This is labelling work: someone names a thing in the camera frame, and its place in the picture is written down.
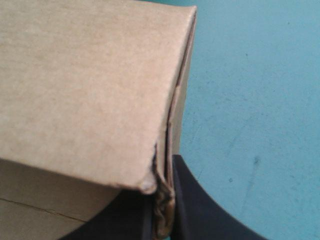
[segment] stain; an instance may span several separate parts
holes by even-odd
[[[225,156],[228,157],[232,151],[232,149],[234,148],[236,142],[238,141],[238,139],[241,137],[244,129],[250,124],[250,122],[252,120],[254,120],[256,117],[256,115],[259,115],[259,113],[255,112],[253,113],[247,120],[245,120],[244,124],[242,125],[242,127],[237,131],[236,135],[233,137],[233,139],[231,140],[226,152],[225,152]]]
[[[260,162],[261,162],[260,157],[259,157],[259,156],[255,156],[255,157],[254,157],[253,165],[254,165],[254,166],[259,166]]]
[[[199,180],[199,178],[200,178],[200,176],[201,176],[201,174],[202,174],[202,171],[204,170],[204,167],[201,169],[201,171],[200,171],[200,173],[199,173],[199,175],[198,175],[198,177],[196,178],[197,180]]]
[[[242,217],[246,211],[247,201],[248,201],[248,198],[249,198],[250,193],[252,191],[252,188],[255,184],[256,175],[257,175],[260,164],[261,164],[261,158],[260,158],[260,156],[256,155],[253,159],[252,171],[251,171],[248,185],[246,187],[245,196],[244,196],[243,204],[241,207],[240,217]]]

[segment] torn cardboard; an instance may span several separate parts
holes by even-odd
[[[117,195],[115,188],[158,189],[170,200],[156,206],[154,235],[167,235],[171,155],[179,149],[196,8],[12,0],[0,1],[0,9],[1,211],[50,209],[37,219],[59,213],[60,226],[63,216],[87,221]],[[41,175],[46,180],[37,185]],[[91,197],[75,210],[72,197],[59,205],[57,196],[68,199],[74,189]],[[52,236],[77,224],[70,226]]]

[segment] black object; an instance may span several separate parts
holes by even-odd
[[[264,240],[202,189],[183,158],[175,155],[173,176],[176,210],[171,240]]]
[[[171,240],[265,240],[202,189],[180,155],[173,156],[176,209]],[[123,190],[92,220],[60,240],[151,240],[153,196]]]
[[[97,216],[60,240],[151,240],[151,195],[123,190]]]

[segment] blue floor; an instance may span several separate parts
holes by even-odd
[[[229,213],[274,240],[320,239],[320,1],[198,5],[181,153]]]

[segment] cardboard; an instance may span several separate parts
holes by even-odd
[[[9,224],[37,222],[55,226],[55,239],[121,188],[156,192],[154,238],[168,235],[196,8],[11,0],[0,9],[0,238],[17,239]],[[29,225],[18,219],[27,212],[38,216]]]

